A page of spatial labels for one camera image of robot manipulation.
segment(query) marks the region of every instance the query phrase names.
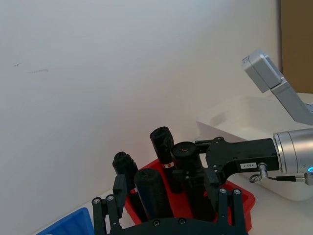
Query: black cylindrical object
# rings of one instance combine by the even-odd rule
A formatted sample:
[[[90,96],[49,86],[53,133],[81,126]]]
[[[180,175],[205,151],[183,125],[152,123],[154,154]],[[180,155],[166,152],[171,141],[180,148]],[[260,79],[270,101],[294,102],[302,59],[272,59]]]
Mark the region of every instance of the black cylindrical object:
[[[138,215],[141,222],[147,221],[147,216],[143,205],[141,203],[139,194],[137,192],[136,186],[134,184],[134,177],[138,172],[136,163],[130,157],[130,155],[125,152],[119,152],[114,156],[112,163],[116,174],[123,174],[126,178],[127,185],[127,196],[130,200],[130,203]]]
[[[171,150],[178,169],[188,172],[192,177],[197,170],[201,170],[202,163],[198,148],[192,142],[180,142],[175,144]],[[205,193],[203,185],[192,185],[187,179],[184,181],[184,188],[188,198],[188,203],[195,219],[213,221],[215,213]]]
[[[174,217],[161,174],[157,170],[147,168],[138,171],[134,182],[149,220]]]
[[[156,156],[162,164],[163,172],[171,192],[182,192],[181,183],[177,182],[173,177],[173,170],[176,168],[171,155],[174,140],[170,130],[166,126],[160,127],[150,134],[150,139],[156,151]]]

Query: white plastic bin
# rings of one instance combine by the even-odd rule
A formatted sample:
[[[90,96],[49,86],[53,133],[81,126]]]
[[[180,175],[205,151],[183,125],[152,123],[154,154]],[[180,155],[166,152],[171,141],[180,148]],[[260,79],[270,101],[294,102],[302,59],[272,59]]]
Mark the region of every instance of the white plastic bin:
[[[313,103],[313,94],[299,94],[305,102]],[[228,142],[272,138],[273,133],[312,128],[297,123],[274,97],[237,97],[210,108],[198,117],[201,139],[223,136]],[[270,176],[281,175],[279,171]],[[303,201],[313,196],[313,186],[303,182],[277,182],[268,180],[259,183],[277,194]]]

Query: red plastic bin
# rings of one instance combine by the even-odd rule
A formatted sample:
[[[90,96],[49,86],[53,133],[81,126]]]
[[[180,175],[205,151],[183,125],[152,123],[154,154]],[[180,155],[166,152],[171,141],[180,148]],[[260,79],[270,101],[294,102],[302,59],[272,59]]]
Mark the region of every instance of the red plastic bin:
[[[169,186],[165,180],[165,176],[164,176],[163,171],[162,171],[162,166],[161,166],[160,162],[158,161],[158,159],[154,160],[153,162],[149,163],[148,165],[144,166],[143,168],[153,168],[153,169],[158,170],[161,173],[165,187],[166,187],[166,190],[168,192],[169,201],[170,201],[170,205],[171,205],[174,217],[193,218],[191,211],[190,211],[190,208],[188,206],[187,196],[185,195],[185,193],[173,194],[170,192]],[[246,230],[249,231],[252,228],[250,212],[251,212],[252,207],[255,204],[255,198],[254,198],[253,194],[248,192],[247,190],[233,184],[232,182],[229,182],[229,181],[227,181],[226,184],[222,185],[221,187],[226,188],[228,190],[238,188],[242,191]],[[140,221],[139,217],[136,215],[136,213],[134,212],[128,198],[126,198],[125,208],[126,208],[128,214],[131,216],[134,223],[136,225],[141,224],[141,221]],[[229,218],[228,222],[231,223],[230,211],[228,211],[228,218]]]

